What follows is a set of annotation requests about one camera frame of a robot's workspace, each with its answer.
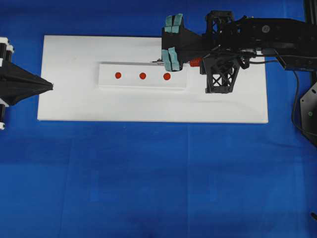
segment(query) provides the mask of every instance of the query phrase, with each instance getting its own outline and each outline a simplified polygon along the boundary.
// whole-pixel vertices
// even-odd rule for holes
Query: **white raised block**
[[[170,79],[165,80],[165,74],[170,75]],[[186,67],[180,72],[166,72],[163,65],[155,63],[104,62],[99,65],[99,86],[101,88],[184,90],[186,84]]]
[[[100,87],[101,80],[107,80],[101,77],[108,74],[113,77],[117,70],[108,65],[100,74],[103,62],[140,65],[160,57],[161,38],[45,36],[42,77],[54,84],[54,90],[40,95],[38,119],[268,122],[262,64],[241,69],[233,93],[229,94],[205,94],[206,76],[199,75],[197,67],[171,72],[171,79],[186,78],[180,81],[186,81],[183,90],[167,90],[161,86],[153,90],[153,84],[145,88],[145,80],[135,80],[141,70],[136,65],[131,66],[135,68],[133,73],[129,66],[121,70],[122,75],[133,75],[127,78],[135,84],[118,85],[119,81],[115,81],[116,85]],[[156,72],[147,77],[160,81],[161,74]]]

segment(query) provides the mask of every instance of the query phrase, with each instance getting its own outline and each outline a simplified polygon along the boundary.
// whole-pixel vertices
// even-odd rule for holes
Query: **red dot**
[[[145,73],[140,73],[140,79],[145,79],[147,75]]]
[[[121,73],[120,72],[117,72],[117,73],[115,73],[115,78],[121,78]]]
[[[163,78],[164,78],[165,80],[169,80],[169,79],[170,79],[170,74],[169,74],[169,73],[165,73],[164,76],[163,76]]]

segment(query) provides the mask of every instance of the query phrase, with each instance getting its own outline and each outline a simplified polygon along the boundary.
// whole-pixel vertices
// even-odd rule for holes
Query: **wire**
[[[277,60],[267,60],[267,61],[261,61],[261,62],[250,61],[250,64],[263,64],[263,63],[273,63],[273,62],[278,62],[278,61]]]
[[[255,55],[255,57],[296,57],[302,59],[317,59],[314,56],[296,56],[296,55]]]
[[[267,61],[262,61],[262,62],[250,62],[252,64],[262,64],[262,63],[272,63],[272,62],[278,62],[277,60],[267,60]],[[296,93],[295,93],[295,98],[294,98],[294,103],[293,103],[293,111],[292,111],[292,123],[293,125],[300,130],[301,132],[304,132],[306,134],[312,135],[312,136],[317,136],[317,134],[312,133],[310,131],[304,130],[303,128],[301,128],[300,126],[298,126],[295,123],[295,111],[296,111],[296,107],[297,107],[297,102],[298,102],[298,94],[299,94],[299,78],[298,75],[295,71],[293,71],[295,78],[296,78]]]
[[[303,128],[301,128],[300,126],[298,126],[296,123],[295,123],[295,110],[296,110],[296,107],[297,107],[297,101],[298,101],[298,92],[299,92],[299,78],[298,78],[298,75],[295,71],[293,71],[295,77],[296,77],[296,93],[295,93],[295,98],[294,98],[294,104],[293,104],[293,111],[292,111],[292,123],[293,125],[298,129],[300,130],[301,132],[304,132],[304,133],[307,133],[309,135],[313,135],[313,136],[317,136],[317,134],[314,134],[314,133],[311,133],[309,131],[306,131],[304,130]]]

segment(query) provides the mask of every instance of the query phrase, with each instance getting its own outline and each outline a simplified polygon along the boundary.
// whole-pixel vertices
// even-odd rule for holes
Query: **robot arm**
[[[199,66],[207,75],[206,93],[231,93],[239,69],[247,69],[255,57],[276,57],[285,70],[317,70],[315,25],[246,16],[234,21],[231,11],[211,11],[206,22],[203,35],[186,29],[182,14],[167,17],[162,29],[165,69],[179,71],[188,62]]]

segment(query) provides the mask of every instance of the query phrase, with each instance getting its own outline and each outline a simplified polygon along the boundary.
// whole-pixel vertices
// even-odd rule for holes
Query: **screw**
[[[268,25],[264,25],[263,27],[262,27],[262,32],[263,33],[268,33],[270,31],[270,27],[268,26]]]

